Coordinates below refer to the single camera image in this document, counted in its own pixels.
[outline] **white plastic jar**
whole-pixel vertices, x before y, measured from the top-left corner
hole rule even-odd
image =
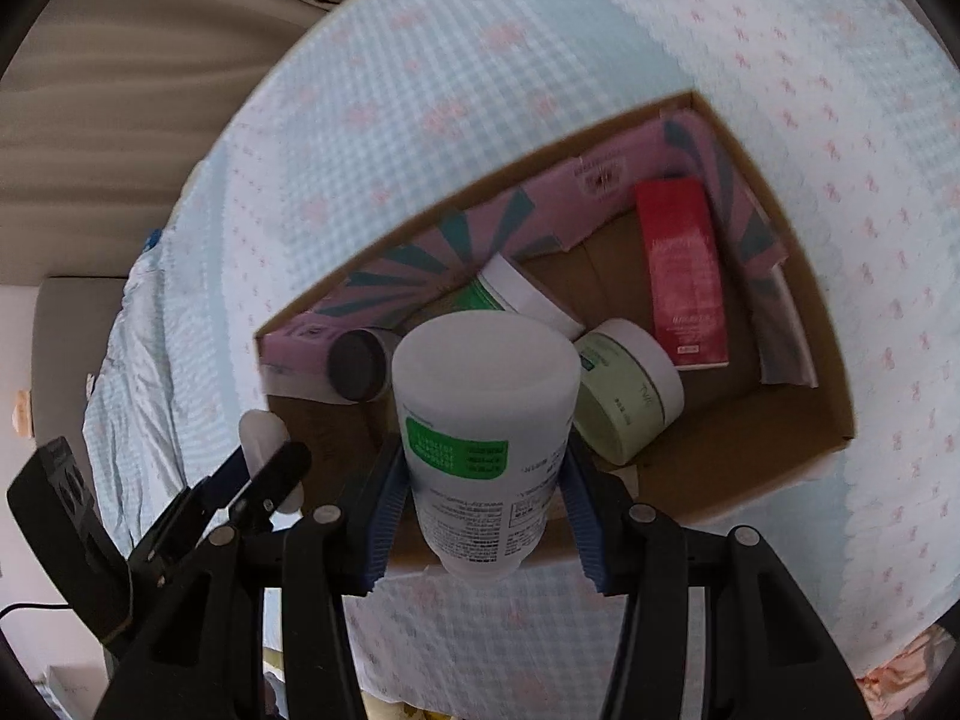
[[[583,365],[574,424],[604,460],[622,466],[683,413],[683,384],[653,336],[608,319],[576,343]]]
[[[493,255],[482,271],[457,293],[456,306],[461,310],[523,314],[558,330],[570,341],[582,336],[585,329],[543,285],[501,254]]]
[[[544,533],[580,384],[573,344],[520,314],[431,319],[397,346],[397,417],[430,548],[489,584]]]

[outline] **teal stripe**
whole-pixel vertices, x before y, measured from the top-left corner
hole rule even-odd
[[[440,224],[437,225],[440,234],[443,235],[450,248],[460,258],[464,265],[473,264],[473,243],[470,240],[470,225],[467,223],[467,215],[463,212],[449,215]]]
[[[491,253],[503,250],[512,234],[523,226],[523,223],[534,212],[534,203],[522,189],[514,192],[507,203],[507,208],[500,217],[500,225],[496,228],[491,244]]]
[[[354,300],[352,303],[341,303],[338,306],[328,306],[326,308],[315,309],[313,313],[320,314],[322,317],[348,317],[350,314],[356,314],[358,311],[365,311],[368,308],[376,308],[376,306],[382,306],[384,303],[393,303],[395,300],[405,300],[415,297],[416,293],[381,295],[380,298]]]
[[[515,252],[514,259],[529,260],[531,257],[539,257],[542,254],[553,254],[560,251],[561,248],[560,241],[557,240],[556,236],[544,235],[544,237],[537,238],[525,245],[520,251]]]
[[[779,289],[776,288],[776,281],[772,276],[750,279],[750,291],[761,298],[770,298],[771,300],[779,298]]]
[[[384,259],[399,265],[408,266],[428,274],[440,275],[446,273],[446,266],[433,255],[427,254],[420,247],[413,244],[403,244],[383,255]]]
[[[720,143],[713,142],[713,153],[716,154],[717,179],[719,182],[719,197],[714,197],[718,215],[723,228],[730,227],[731,213],[733,213],[733,165],[726,151],[721,148]]]
[[[707,171],[704,169],[704,161],[700,157],[697,143],[693,140],[693,136],[683,124],[674,122],[673,119],[668,119],[664,122],[664,140],[667,146],[680,148],[681,151],[688,153],[696,164],[700,175],[703,177],[707,176]]]
[[[348,287],[423,287],[425,285],[424,279],[368,274],[366,271],[354,271],[347,276]]]
[[[773,231],[756,211],[750,214],[747,229],[736,245],[737,258],[744,265],[776,243]]]

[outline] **bed sheet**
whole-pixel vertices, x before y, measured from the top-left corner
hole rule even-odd
[[[960,574],[960,80],[898,0],[347,1],[254,92],[138,263],[152,287],[128,290],[118,327],[133,309],[151,331],[130,323],[107,361],[125,372],[88,412],[91,461],[115,477],[101,507],[142,528],[229,454],[241,410],[265,403],[253,333],[355,252],[522,153],[690,88],[808,252],[859,429],[706,525],[759,528],[854,671],[889,659]],[[131,412],[154,394],[163,408]],[[157,478],[120,469],[138,451]],[[488,593],[388,578],[347,608],[364,688],[478,718],[596,714],[620,610],[573,560]]]

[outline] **jar lid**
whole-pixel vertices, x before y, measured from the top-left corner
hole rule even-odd
[[[664,405],[664,425],[683,413],[683,382],[673,361],[653,336],[627,319],[607,319],[591,332],[612,338],[646,370]]]
[[[383,391],[389,364],[387,351],[374,333],[350,330],[330,346],[326,375],[339,396],[366,403]]]
[[[477,440],[496,440],[502,420],[546,413],[568,422],[580,384],[580,357],[567,338],[512,311],[460,311],[411,330],[392,359],[394,396],[434,424],[450,418],[475,428]]]
[[[491,257],[477,278],[490,288],[509,308],[530,319],[559,330],[573,341],[584,333],[584,325],[571,317],[557,301],[546,295],[517,266],[501,254]]]

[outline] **red product box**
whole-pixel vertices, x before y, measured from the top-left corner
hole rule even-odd
[[[696,178],[634,186],[650,266],[654,336],[679,370],[728,365],[720,263]]]

